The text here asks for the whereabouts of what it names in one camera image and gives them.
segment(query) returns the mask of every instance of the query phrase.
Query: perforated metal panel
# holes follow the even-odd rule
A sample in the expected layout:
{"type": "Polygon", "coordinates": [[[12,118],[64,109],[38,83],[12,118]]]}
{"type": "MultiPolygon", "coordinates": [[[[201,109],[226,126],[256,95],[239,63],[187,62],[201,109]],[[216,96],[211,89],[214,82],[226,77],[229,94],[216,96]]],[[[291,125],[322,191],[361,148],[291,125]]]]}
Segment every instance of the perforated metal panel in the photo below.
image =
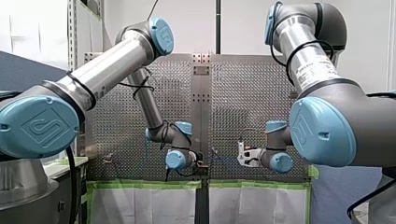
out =
{"type": "MultiPolygon", "coordinates": [[[[153,73],[149,84],[155,88],[158,107],[170,122],[191,118],[190,57],[171,55],[148,67],[153,73]]],[[[165,179],[164,155],[168,147],[160,151],[160,144],[145,139],[146,123],[133,93],[119,85],[98,102],[88,117],[87,129],[92,137],[87,137],[87,155],[93,158],[89,179],[165,179]]]]}
{"type": "MultiPolygon", "coordinates": [[[[205,65],[210,67],[208,75],[194,74],[194,66],[197,63],[192,55],[161,58],[149,67],[154,73],[150,83],[156,89],[154,95],[163,118],[190,121],[198,149],[204,155],[212,148],[217,151],[216,155],[205,156],[205,163],[211,163],[210,178],[306,181],[306,164],[292,147],[289,154],[295,165],[286,175],[265,168],[246,168],[236,159],[237,140],[244,128],[264,130],[269,119],[288,119],[293,88],[284,68],[268,56],[227,55],[210,56],[210,63],[205,65]]],[[[93,158],[89,179],[164,180],[166,150],[160,151],[159,144],[144,138],[146,123],[133,92],[116,87],[88,116],[86,153],[93,158]]],[[[262,134],[245,133],[244,139],[247,145],[265,147],[262,134]]]]}
{"type": "MultiPolygon", "coordinates": [[[[241,166],[237,139],[244,128],[265,129],[270,119],[289,119],[293,87],[286,79],[284,67],[269,56],[215,55],[212,66],[212,105],[209,125],[209,147],[213,164],[211,178],[216,179],[272,179],[304,181],[306,165],[296,149],[288,152],[294,160],[294,168],[280,175],[266,168],[241,166]]],[[[265,147],[261,133],[245,132],[245,144],[265,147]]]]}

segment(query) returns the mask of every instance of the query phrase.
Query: green tape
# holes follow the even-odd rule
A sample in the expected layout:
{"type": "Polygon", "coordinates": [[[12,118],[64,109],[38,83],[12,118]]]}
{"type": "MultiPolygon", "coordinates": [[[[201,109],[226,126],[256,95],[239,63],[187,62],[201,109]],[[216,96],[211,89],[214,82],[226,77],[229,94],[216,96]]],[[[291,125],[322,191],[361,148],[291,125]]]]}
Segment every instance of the green tape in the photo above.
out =
{"type": "Polygon", "coordinates": [[[255,187],[265,189],[308,189],[310,183],[283,183],[255,180],[210,180],[209,187],[216,189],[255,187]]]}
{"type": "Polygon", "coordinates": [[[310,177],[313,177],[315,179],[319,179],[319,170],[317,167],[315,167],[314,165],[309,165],[308,166],[308,175],[310,177]]]}
{"type": "Polygon", "coordinates": [[[306,189],[306,200],[305,200],[305,224],[309,224],[310,222],[310,212],[311,212],[311,189],[312,186],[306,189]]]}
{"type": "MultiPolygon", "coordinates": [[[[87,182],[87,204],[88,223],[91,224],[92,195],[96,189],[198,189],[201,187],[200,181],[146,181],[146,180],[126,180],[117,179],[110,181],[89,181],[87,182]]],[[[255,180],[210,180],[210,188],[226,189],[242,187],[266,188],[266,189],[300,189],[306,190],[305,224],[309,224],[311,205],[311,183],[282,183],[275,181],[255,181],[255,180]]]]}
{"type": "Polygon", "coordinates": [[[93,197],[93,188],[87,188],[87,223],[91,224],[91,212],[92,212],[92,197],[93,197]]]}
{"type": "Polygon", "coordinates": [[[90,181],[88,189],[198,189],[200,181],[146,181],[117,179],[112,181],[90,181]]]}

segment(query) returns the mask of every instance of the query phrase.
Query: light blue joint cap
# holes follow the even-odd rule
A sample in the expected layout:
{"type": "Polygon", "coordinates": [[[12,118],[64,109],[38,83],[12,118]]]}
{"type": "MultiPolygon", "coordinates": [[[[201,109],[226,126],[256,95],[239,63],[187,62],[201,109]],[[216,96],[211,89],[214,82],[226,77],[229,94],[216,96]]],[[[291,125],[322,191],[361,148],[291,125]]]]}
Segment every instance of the light blue joint cap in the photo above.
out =
{"type": "Polygon", "coordinates": [[[288,126],[285,120],[269,120],[265,123],[265,131],[267,133],[274,133],[288,126]]]}
{"type": "Polygon", "coordinates": [[[356,155],[355,135],[341,112],[327,101],[305,97],[291,107],[291,139],[314,164],[348,166],[356,155]]]}
{"type": "Polygon", "coordinates": [[[149,30],[152,42],[162,56],[172,53],[174,48],[174,37],[171,27],[162,18],[149,19],[149,30]]]}
{"type": "Polygon", "coordinates": [[[21,98],[0,110],[0,151],[24,159],[50,157],[70,146],[78,127],[67,102],[50,96],[21,98]]]}
{"type": "Polygon", "coordinates": [[[285,174],[293,168],[293,160],[285,152],[276,153],[270,160],[270,168],[271,170],[285,174]]]}
{"type": "Polygon", "coordinates": [[[192,136],[192,125],[191,123],[184,121],[176,121],[175,125],[186,135],[192,136]]]}
{"type": "Polygon", "coordinates": [[[268,12],[267,22],[265,23],[265,31],[264,31],[265,45],[271,45],[272,31],[274,29],[274,7],[275,6],[271,6],[268,12]]]}
{"type": "Polygon", "coordinates": [[[172,150],[166,154],[166,166],[169,169],[183,169],[186,166],[186,157],[178,150],[172,150]]]}

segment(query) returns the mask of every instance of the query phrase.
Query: label sticker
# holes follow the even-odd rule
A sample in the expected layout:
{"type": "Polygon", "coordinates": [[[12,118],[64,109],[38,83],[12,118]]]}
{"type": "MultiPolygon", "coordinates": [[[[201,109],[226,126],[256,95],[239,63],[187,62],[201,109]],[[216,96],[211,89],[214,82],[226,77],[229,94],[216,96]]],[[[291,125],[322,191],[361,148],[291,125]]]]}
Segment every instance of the label sticker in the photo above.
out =
{"type": "Polygon", "coordinates": [[[318,56],[316,60],[302,64],[295,75],[302,91],[321,81],[340,78],[327,56],[318,56]]]}

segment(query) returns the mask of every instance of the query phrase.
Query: silver metal tube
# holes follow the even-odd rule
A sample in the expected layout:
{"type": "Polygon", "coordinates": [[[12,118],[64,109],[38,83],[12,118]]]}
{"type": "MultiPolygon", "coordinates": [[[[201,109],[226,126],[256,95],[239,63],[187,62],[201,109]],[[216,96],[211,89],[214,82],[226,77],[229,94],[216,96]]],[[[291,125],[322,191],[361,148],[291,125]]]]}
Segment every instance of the silver metal tube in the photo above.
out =
{"type": "MultiPolygon", "coordinates": [[[[275,39],[283,55],[288,59],[300,45],[316,40],[315,24],[306,16],[292,16],[276,28],[275,39]]],[[[300,49],[291,59],[290,74],[297,92],[329,79],[339,78],[335,67],[320,44],[300,49]]]]}
{"type": "MultiPolygon", "coordinates": [[[[137,69],[128,76],[128,81],[131,85],[140,86],[145,78],[149,75],[144,68],[137,69]]],[[[161,111],[157,106],[152,91],[148,88],[142,88],[136,93],[136,101],[139,104],[140,111],[145,118],[149,129],[155,129],[163,124],[163,117],[161,111]]]]}
{"type": "MultiPolygon", "coordinates": [[[[104,97],[142,64],[154,60],[153,48],[143,35],[131,30],[124,36],[118,45],[72,73],[91,90],[96,100],[104,97]]],[[[66,76],[53,84],[68,93],[83,110],[91,107],[90,95],[70,77],[66,76]]]]}

